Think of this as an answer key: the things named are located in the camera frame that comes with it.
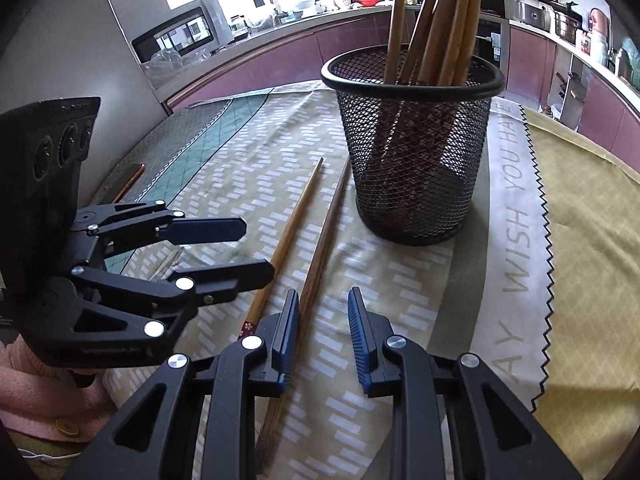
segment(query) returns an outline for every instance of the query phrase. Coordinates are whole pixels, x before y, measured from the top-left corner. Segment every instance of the chopstick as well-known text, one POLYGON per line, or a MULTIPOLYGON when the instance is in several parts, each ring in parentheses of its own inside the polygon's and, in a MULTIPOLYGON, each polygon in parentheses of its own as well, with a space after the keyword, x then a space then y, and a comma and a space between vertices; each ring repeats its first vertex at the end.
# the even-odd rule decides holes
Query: chopstick
POLYGON ((456 0, 439 0, 436 5, 422 64, 418 72, 418 83, 420 84, 434 85, 438 81, 438 71, 447 46, 451 17, 455 8, 456 0))
POLYGON ((458 66, 460 48, 464 39, 466 19, 469 11, 469 0, 457 0, 456 12, 453 16, 453 26, 449 35, 449 42, 444 52, 442 68, 438 78, 438 86, 450 86, 458 66))
POLYGON ((404 0, 394 0, 391 9, 391 25, 389 28, 389 42, 386 46, 386 65, 384 83, 393 85, 398 76, 398 61, 402 42, 402 28, 404 27, 404 0))
POLYGON ((423 0, 422 7, 420 8, 420 15, 418 15, 418 21, 415 23, 414 33, 411 36, 411 42, 409 43, 409 50, 406 52, 404 58, 404 65, 400 71, 400 77, 398 82, 400 84, 408 84, 412 78, 412 74, 415 69, 415 62, 420 57, 422 59, 422 53, 424 51, 426 40, 429 36, 431 29, 431 23, 433 21, 433 7, 436 4, 436 0, 423 0))
POLYGON ((258 326, 258 322, 260 321, 260 318, 262 317, 262 313, 264 311, 264 305, 266 304, 267 298, 269 297, 269 294, 271 292, 271 287, 273 286, 273 283, 276 281, 276 278, 280 273, 282 264, 287 257, 287 253, 289 252, 289 248, 293 241, 293 237, 296 234, 298 225, 300 224, 300 221, 304 216, 305 208, 311 199, 311 195, 313 194, 315 187, 314 184, 316 183, 316 180, 318 180, 323 161, 324 159, 322 157, 318 159, 318 163, 312 171, 311 176, 309 176, 309 180, 306 181, 305 189, 303 189, 302 194, 298 199, 298 203, 293 209, 293 213, 291 213, 289 221, 284 228, 284 232, 280 237, 280 241, 276 246, 276 250, 273 251, 273 256, 271 257, 271 265, 275 270, 273 280, 271 281, 271 283, 269 283, 269 285, 265 286, 255 293, 254 300, 251 302, 249 312, 244 319, 244 323, 242 324, 242 329, 240 330, 238 339, 242 339, 245 336, 253 335, 255 333, 255 329, 258 326))
MULTIPOLYGON (((302 293, 300 294, 298 307, 300 318, 298 321, 298 335, 296 337, 296 348, 293 357, 294 365, 302 348, 302 341, 305 336, 306 327, 311 321, 313 314, 312 307, 316 300, 316 295, 322 279, 322 270, 326 265, 326 260, 334 241, 338 219, 340 218, 340 206, 342 205, 344 190, 347 182, 349 181, 350 169, 351 164, 349 159, 347 159, 342 168, 342 173, 338 180, 338 186, 335 188, 334 197, 331 200, 329 211, 324 218, 322 230, 320 231, 320 236, 318 238, 318 244, 316 245, 314 256, 311 259, 311 265, 309 266, 308 273, 306 274, 305 284, 302 286, 302 293)), ((264 417, 264 422, 260 427, 258 440, 255 443, 255 468, 258 474, 262 472, 264 466, 271 459, 276 430, 278 429, 278 422, 280 420, 280 413, 282 412, 285 403, 286 396, 269 399, 267 413, 264 417)))
POLYGON ((460 46, 460 55, 458 56, 458 63, 453 76, 453 84, 455 86, 462 86, 466 82, 469 65, 471 64, 471 57, 473 56, 474 49, 476 47, 476 34, 478 33, 478 21, 480 20, 481 1, 469 0, 468 5, 462 46, 460 46))

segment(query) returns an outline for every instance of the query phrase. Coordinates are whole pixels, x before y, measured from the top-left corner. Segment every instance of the black wire mesh basket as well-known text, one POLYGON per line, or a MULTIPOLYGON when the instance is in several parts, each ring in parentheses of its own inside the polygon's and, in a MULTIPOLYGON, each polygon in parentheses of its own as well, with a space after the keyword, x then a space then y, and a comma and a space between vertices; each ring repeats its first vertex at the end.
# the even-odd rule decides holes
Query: black wire mesh basket
POLYGON ((382 238, 435 244, 465 221, 491 97, 504 90, 504 76, 474 57, 465 86, 386 85, 385 62, 386 45, 380 45, 341 54, 322 67, 322 81, 337 91, 356 205, 382 238))

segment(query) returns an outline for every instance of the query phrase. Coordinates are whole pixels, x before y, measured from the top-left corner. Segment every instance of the zigzag fabric edge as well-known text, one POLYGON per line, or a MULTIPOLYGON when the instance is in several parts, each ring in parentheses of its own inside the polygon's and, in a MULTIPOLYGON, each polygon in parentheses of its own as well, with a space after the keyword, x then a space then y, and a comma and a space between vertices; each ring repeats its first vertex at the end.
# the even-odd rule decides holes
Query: zigzag fabric edge
POLYGON ((553 253, 551 252, 551 240, 550 240, 550 236, 551 236, 551 231, 549 231, 549 220, 547 218, 547 215, 549 213, 548 209, 546 208, 546 198, 545 198, 545 192, 543 190, 543 186, 542 186, 542 177, 540 177, 540 168, 538 167, 538 160, 536 158, 536 153, 533 150, 533 142, 531 140, 531 134, 529 131, 529 125, 527 123, 527 116, 525 114, 524 108, 522 106, 520 106, 520 113, 522 114, 522 120, 524 122, 524 129, 527 133, 527 142, 529 143, 529 150, 531 152, 531 160, 533 162, 533 167, 534 167, 534 171, 536 174, 536 182, 538 183, 538 190, 540 192, 540 198, 542 199, 542 209, 545 210, 544 214, 542 215, 545 219, 545 231, 546 231, 546 235, 545 235, 545 239, 546 239, 546 252, 549 254, 549 257, 546 259, 546 262, 549 265, 549 270, 546 273, 546 275, 549 277, 549 285, 547 286, 546 290, 548 290, 549 292, 549 299, 546 300, 546 306, 549 309, 549 313, 545 316, 545 322, 546 322, 546 330, 545 333, 543 333, 543 336, 545 338, 546 341, 546 345, 545 347, 542 349, 542 353, 545 355, 545 362, 543 363, 543 365, 540 367, 541 370, 543 371, 545 378, 542 379, 540 381, 540 393, 537 394, 533 399, 531 399, 531 405, 533 406, 533 410, 531 411, 531 413, 535 413, 535 411, 537 410, 537 406, 536 406, 536 400, 538 400, 540 397, 542 397, 545 394, 545 383, 546 380, 548 380, 549 378, 549 374, 546 371, 546 366, 550 363, 551 359, 549 358, 549 355, 546 353, 547 349, 551 346, 551 341, 549 341, 549 338, 547 337, 549 332, 551 332, 551 323, 549 323, 549 318, 551 318, 551 316, 554 314, 554 310, 553 307, 551 306, 551 302, 554 299, 554 294, 553 291, 551 290, 552 287, 554 286, 555 282, 552 276, 552 273, 554 272, 554 266, 552 263, 552 259, 553 259, 553 253))

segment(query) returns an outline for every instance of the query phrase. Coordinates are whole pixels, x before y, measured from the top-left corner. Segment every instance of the pink sweater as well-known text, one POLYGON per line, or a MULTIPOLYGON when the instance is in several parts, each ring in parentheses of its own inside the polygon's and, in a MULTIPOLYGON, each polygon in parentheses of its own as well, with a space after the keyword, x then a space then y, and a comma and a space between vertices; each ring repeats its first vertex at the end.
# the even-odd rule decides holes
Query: pink sweater
POLYGON ((46 440, 88 442, 116 412, 99 378, 88 388, 73 384, 66 370, 41 362, 21 336, 0 343, 0 420, 9 429, 46 440), (56 429, 64 419, 80 429, 76 437, 56 429))

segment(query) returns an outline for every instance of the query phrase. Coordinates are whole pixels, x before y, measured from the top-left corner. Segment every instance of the microwave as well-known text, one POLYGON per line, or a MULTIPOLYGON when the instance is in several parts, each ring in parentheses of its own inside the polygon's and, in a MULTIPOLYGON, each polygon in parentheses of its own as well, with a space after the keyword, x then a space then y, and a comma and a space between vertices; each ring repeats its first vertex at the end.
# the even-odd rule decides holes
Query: microwave
POLYGON ((175 10, 180 14, 131 41, 140 63, 162 48, 174 48, 184 56, 202 46, 213 52, 233 41, 218 0, 195 0, 175 10))

